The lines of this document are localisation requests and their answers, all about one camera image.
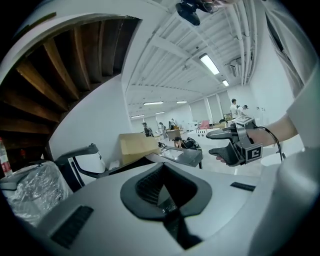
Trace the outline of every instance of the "table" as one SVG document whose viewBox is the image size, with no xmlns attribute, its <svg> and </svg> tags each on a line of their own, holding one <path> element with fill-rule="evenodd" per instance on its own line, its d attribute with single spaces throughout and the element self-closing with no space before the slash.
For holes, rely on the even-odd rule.
<svg viewBox="0 0 320 256">
<path fill-rule="evenodd" d="M 173 140 L 175 137 L 181 137 L 180 130 L 167 130 L 166 133 L 168 134 L 169 141 Z"/>
<path fill-rule="evenodd" d="M 160 157 L 187 166 L 196 167 L 199 165 L 200 169 L 202 169 L 202 159 L 204 158 L 201 150 L 185 149 L 173 146 L 165 146 L 161 150 L 161 155 L 150 154 L 147 156 L 147 158 L 153 162 L 158 162 Z"/>
</svg>

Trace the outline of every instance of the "underside of staircase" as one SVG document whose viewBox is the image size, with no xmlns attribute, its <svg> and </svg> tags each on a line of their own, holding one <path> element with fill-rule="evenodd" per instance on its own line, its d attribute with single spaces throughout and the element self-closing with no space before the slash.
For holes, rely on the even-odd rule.
<svg viewBox="0 0 320 256">
<path fill-rule="evenodd" d="M 13 171 L 42 154 L 50 158 L 46 146 L 63 118 L 122 72 L 138 22 L 118 16 L 82 20 L 15 63 L 0 85 L 0 137 Z"/>
</svg>

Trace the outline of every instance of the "person sitting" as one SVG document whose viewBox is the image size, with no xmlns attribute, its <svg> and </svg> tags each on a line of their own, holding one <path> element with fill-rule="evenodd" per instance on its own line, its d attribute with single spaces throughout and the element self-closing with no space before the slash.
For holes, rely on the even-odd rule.
<svg viewBox="0 0 320 256">
<path fill-rule="evenodd" d="M 173 139 L 173 141 L 175 148 L 187 150 L 202 150 L 199 146 L 199 143 L 190 137 L 188 137 L 187 139 L 182 139 L 181 137 L 177 136 Z"/>
</svg>

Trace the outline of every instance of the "person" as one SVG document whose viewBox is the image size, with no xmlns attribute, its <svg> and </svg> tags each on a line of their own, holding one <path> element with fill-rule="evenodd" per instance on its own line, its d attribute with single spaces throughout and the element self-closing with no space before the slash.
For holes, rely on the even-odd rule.
<svg viewBox="0 0 320 256">
<path fill-rule="evenodd" d="M 199 143 L 190 137 L 188 137 L 187 139 L 182 139 L 181 137 L 177 136 L 173 139 L 173 141 L 175 148 L 182 148 L 187 150 L 202 150 L 199 146 Z"/>
<path fill-rule="evenodd" d="M 244 113 L 244 110 L 247 110 L 248 109 L 248 106 L 247 105 L 244 105 L 244 106 L 239 106 L 237 108 L 237 111 L 238 111 L 238 116 L 248 116 L 247 114 Z"/>
<path fill-rule="evenodd" d="M 162 122 L 160 122 L 159 125 L 160 125 L 160 129 L 162 131 L 163 139 L 165 140 L 166 138 L 168 138 L 168 135 L 166 132 L 166 127 L 164 126 L 164 124 Z"/>
<path fill-rule="evenodd" d="M 169 121 L 170 130 L 174 130 L 176 126 L 175 120 L 172 118 L 171 121 Z"/>
<path fill-rule="evenodd" d="M 144 127 L 144 133 L 146 137 L 154 137 L 154 133 L 152 132 L 152 129 L 147 126 L 146 122 L 143 122 L 143 127 Z"/>
<path fill-rule="evenodd" d="M 231 114 L 232 114 L 232 119 L 235 119 L 238 117 L 238 110 L 237 110 L 237 100 L 235 98 L 233 98 L 231 100 L 232 102 L 232 105 L 230 107 L 230 111 L 231 111 Z"/>
</svg>

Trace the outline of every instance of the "black camera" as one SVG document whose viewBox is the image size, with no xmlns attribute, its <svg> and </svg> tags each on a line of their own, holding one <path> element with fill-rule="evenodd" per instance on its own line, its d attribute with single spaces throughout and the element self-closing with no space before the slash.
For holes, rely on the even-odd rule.
<svg viewBox="0 0 320 256">
<path fill-rule="evenodd" d="M 213 14 L 218 10 L 218 6 L 213 2 L 204 2 L 202 0 L 182 0 L 175 5 L 178 14 L 194 26 L 200 25 L 200 19 L 196 14 L 197 9 Z"/>
</svg>

